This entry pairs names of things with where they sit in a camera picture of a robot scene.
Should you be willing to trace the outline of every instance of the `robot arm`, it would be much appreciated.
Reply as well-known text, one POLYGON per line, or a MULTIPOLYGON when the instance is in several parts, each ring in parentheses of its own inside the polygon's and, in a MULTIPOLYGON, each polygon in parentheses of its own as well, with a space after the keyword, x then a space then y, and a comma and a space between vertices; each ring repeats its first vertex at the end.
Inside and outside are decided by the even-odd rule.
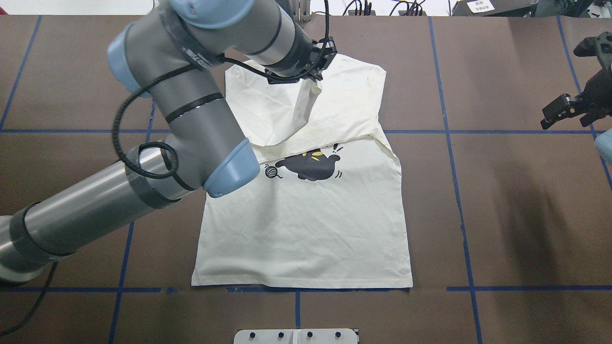
POLYGON ((612 33, 583 39, 573 53, 580 57, 596 56, 602 69, 587 81, 581 94, 576 97, 562 94, 542 109, 544 119, 540 124, 544 130, 561 119, 581 114, 585 114, 580 118, 583 127, 612 115, 612 33))
POLYGON ((248 139, 208 72, 240 63, 224 57, 229 48, 262 64, 270 83, 320 80, 336 54, 331 39, 311 41, 274 0, 170 0, 128 25, 108 49, 111 70, 130 92, 153 96, 172 134, 0 217, 0 282, 32 280, 46 264, 200 187, 220 197, 255 178, 248 139))

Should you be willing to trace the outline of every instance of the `black tape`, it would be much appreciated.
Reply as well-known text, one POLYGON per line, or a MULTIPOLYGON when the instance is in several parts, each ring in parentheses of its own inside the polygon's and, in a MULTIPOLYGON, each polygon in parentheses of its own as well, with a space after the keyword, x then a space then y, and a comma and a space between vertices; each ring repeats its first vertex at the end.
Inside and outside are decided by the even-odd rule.
POLYGON ((296 34, 293 38, 293 45, 287 55, 274 64, 264 65, 265 68, 273 72, 297 73, 303 70, 310 62, 310 53, 313 53, 312 41, 304 35, 297 23, 294 23, 296 34))
POLYGON ((213 93, 209 94, 200 99, 196 99, 188 104, 181 106, 180 108, 172 111, 169 115, 166 116, 166 122, 170 124, 173 120, 177 119, 180 115, 195 109, 196 107, 200 107, 206 103, 210 103, 213 100, 223 99, 223 94, 221 93, 213 93))
MULTIPOLYGON (((128 159, 131 161, 136 160, 138 166, 140 166, 140 162, 138 160, 138 153, 136 149, 132 149, 127 154, 128 159)), ((149 181, 146 177, 141 176, 140 174, 132 171, 128 166, 125 167, 125 175, 127 176, 127 181, 130 183, 132 190, 136 193, 138 198, 146 205, 153 209, 163 209, 173 203, 180 201, 171 200, 164 195, 162 195, 156 188, 152 187, 149 184, 149 181)))
POLYGON ((223 64, 219 58, 202 47, 185 28, 183 19, 172 7, 160 10, 163 27, 172 39, 174 46, 185 56, 185 59, 197 68, 204 70, 223 64))
POLYGON ((72 253, 68 253, 67 255, 58 255, 56 253, 47 252, 41 246, 36 244, 26 228, 26 213, 39 203, 40 202, 30 204, 13 215, 9 224, 10 240, 13 242, 13 246, 17 251, 28 259, 37 263, 47 264, 54 261, 60 261, 72 253))

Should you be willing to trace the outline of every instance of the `white t-shirt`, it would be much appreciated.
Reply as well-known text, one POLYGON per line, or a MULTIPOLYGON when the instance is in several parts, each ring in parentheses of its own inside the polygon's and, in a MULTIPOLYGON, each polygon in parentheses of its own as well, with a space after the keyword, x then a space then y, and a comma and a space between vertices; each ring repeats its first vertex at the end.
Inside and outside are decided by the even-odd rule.
POLYGON ((291 104, 301 85, 226 72, 228 103, 253 143, 270 141, 271 132, 257 128, 266 114, 282 120, 280 107, 308 122, 282 124, 289 135, 273 140, 287 136, 281 143, 254 144, 257 178, 207 198, 192 285, 412 286, 400 162, 378 123, 386 72, 337 55, 323 76, 304 115, 291 104))

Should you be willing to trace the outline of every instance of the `white label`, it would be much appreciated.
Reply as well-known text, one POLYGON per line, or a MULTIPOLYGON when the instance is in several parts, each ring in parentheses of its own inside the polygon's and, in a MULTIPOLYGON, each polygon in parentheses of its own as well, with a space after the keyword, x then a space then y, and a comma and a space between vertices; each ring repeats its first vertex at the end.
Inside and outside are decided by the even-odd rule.
POLYGON ((490 0, 470 1, 468 7, 472 13, 488 12, 495 9, 490 0))

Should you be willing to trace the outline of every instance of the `black cat graphic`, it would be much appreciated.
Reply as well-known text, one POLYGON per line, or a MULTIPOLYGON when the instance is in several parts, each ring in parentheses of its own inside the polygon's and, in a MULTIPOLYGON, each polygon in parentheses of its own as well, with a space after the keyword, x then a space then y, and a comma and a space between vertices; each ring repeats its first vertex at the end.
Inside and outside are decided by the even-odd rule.
POLYGON ((277 168, 284 166, 287 170, 297 173, 299 179, 309 181, 322 181, 334 175, 336 161, 340 157, 332 154, 325 156, 320 149, 314 149, 306 153, 284 158, 274 166, 277 168))

